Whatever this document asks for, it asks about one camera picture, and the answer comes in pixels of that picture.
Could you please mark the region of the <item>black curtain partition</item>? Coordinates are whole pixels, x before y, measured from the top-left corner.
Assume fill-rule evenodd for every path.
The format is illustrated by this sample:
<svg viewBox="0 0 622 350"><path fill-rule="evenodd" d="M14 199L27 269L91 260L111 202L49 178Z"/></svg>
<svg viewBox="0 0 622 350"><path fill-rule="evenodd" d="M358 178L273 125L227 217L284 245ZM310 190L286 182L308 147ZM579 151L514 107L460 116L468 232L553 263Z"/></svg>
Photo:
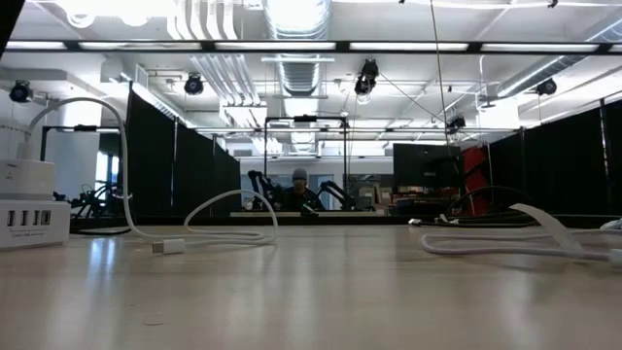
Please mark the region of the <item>black curtain partition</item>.
<svg viewBox="0 0 622 350"><path fill-rule="evenodd" d="M622 100L490 145L493 184L549 213L622 215Z"/></svg>
<svg viewBox="0 0 622 350"><path fill-rule="evenodd" d="M134 85L125 123L133 218L182 218L218 194L238 190L240 163L214 140L158 110Z"/></svg>

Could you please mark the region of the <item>cardboard boxes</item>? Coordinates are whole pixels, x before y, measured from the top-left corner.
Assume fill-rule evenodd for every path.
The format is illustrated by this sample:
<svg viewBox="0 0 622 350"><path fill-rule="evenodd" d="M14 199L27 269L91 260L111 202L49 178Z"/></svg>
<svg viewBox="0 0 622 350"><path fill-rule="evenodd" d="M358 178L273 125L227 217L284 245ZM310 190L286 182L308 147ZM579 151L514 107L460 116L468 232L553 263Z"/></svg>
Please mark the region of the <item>cardboard boxes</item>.
<svg viewBox="0 0 622 350"><path fill-rule="evenodd" d="M392 188L365 186L359 189L358 206L364 210L387 209L393 204Z"/></svg>

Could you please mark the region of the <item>white USB charging hub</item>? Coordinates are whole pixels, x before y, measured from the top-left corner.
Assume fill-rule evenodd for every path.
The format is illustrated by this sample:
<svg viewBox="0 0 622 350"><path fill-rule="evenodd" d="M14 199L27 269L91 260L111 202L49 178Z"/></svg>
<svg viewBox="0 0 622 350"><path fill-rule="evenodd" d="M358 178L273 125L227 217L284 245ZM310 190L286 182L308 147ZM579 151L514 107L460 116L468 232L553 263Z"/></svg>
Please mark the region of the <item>white USB charging hub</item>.
<svg viewBox="0 0 622 350"><path fill-rule="evenodd" d="M62 201L0 200L0 251L64 244L71 206Z"/></svg>

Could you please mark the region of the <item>black metal rig frame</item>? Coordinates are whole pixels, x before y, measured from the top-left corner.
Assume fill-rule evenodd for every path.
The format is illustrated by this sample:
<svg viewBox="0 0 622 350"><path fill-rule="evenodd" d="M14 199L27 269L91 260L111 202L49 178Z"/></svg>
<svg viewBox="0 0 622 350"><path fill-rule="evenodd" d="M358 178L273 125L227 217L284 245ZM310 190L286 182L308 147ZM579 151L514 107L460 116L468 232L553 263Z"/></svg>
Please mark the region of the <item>black metal rig frame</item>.
<svg viewBox="0 0 622 350"><path fill-rule="evenodd" d="M101 134L118 133L117 127L96 125L44 125L40 160L55 164L54 190L69 198L78 197L96 182Z"/></svg>

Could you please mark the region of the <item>white cube wall charger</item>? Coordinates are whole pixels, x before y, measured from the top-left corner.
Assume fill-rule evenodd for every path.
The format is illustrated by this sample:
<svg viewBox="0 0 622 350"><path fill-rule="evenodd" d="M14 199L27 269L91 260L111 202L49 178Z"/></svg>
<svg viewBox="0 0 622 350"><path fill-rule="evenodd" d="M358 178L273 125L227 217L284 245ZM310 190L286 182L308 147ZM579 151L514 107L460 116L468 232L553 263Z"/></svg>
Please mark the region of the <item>white cube wall charger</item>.
<svg viewBox="0 0 622 350"><path fill-rule="evenodd" d="M34 159L0 159L0 199L52 200L55 166Z"/></svg>

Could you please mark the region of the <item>red cabinet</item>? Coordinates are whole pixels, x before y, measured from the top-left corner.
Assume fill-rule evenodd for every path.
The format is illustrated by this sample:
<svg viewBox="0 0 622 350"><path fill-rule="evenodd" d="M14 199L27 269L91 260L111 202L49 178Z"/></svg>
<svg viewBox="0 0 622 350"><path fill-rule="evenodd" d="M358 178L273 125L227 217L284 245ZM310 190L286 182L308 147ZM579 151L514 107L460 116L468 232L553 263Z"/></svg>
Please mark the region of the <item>red cabinet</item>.
<svg viewBox="0 0 622 350"><path fill-rule="evenodd" d="M489 186L487 155L480 147L471 147L462 152L464 161L466 206L469 215L483 215L488 209L488 202L482 192L476 190Z"/></svg>

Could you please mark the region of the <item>silver ventilation duct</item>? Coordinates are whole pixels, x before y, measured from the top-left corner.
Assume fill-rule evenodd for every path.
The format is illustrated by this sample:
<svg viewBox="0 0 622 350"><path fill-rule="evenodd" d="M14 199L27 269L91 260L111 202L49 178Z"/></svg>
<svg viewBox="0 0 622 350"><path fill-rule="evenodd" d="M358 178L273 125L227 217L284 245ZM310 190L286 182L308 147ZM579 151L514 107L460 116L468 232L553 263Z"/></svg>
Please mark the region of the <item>silver ventilation duct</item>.
<svg viewBox="0 0 622 350"><path fill-rule="evenodd" d="M261 0L269 36L275 40L320 40L328 37L331 0ZM279 62L286 95L310 96L320 84L320 63Z"/></svg>

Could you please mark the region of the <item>person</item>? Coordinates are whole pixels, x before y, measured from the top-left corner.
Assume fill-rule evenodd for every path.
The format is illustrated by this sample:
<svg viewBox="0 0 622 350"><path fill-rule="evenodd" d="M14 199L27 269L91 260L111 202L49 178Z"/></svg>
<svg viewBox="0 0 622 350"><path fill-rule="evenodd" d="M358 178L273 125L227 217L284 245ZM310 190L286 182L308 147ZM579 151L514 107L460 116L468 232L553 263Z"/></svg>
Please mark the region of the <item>person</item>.
<svg viewBox="0 0 622 350"><path fill-rule="evenodd" d="M307 188L307 172L303 168L297 168L292 174L293 185L282 192L282 206L286 211L300 213L315 213L325 209L322 201L315 192Z"/></svg>

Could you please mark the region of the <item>black monitor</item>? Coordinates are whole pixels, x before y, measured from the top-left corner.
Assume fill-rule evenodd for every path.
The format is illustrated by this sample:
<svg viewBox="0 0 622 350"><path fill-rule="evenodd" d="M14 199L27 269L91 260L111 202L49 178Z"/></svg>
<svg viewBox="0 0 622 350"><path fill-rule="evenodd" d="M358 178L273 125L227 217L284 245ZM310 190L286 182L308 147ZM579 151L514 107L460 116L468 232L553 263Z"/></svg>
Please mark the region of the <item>black monitor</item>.
<svg viewBox="0 0 622 350"><path fill-rule="evenodd" d="M464 187L464 161L459 147L395 144L393 167L396 188Z"/></svg>

